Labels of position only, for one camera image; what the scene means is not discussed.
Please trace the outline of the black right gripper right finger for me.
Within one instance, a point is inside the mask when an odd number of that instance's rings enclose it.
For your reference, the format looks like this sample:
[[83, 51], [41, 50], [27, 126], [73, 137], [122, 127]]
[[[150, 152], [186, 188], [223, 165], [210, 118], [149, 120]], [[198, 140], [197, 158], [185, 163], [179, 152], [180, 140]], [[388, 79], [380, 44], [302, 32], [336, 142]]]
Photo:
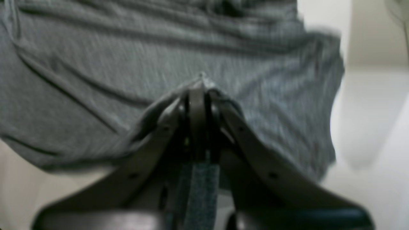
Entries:
[[233, 196], [228, 230], [374, 230], [369, 213], [269, 150], [220, 93], [208, 93], [211, 145]]

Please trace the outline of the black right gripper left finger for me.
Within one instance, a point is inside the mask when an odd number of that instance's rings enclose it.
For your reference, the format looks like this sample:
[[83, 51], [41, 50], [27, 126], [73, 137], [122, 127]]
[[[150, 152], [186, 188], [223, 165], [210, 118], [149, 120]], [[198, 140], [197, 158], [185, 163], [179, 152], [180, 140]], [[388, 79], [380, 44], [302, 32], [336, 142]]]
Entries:
[[105, 178], [43, 208], [33, 230], [178, 230], [179, 176], [206, 156], [206, 96], [190, 89], [134, 156]]

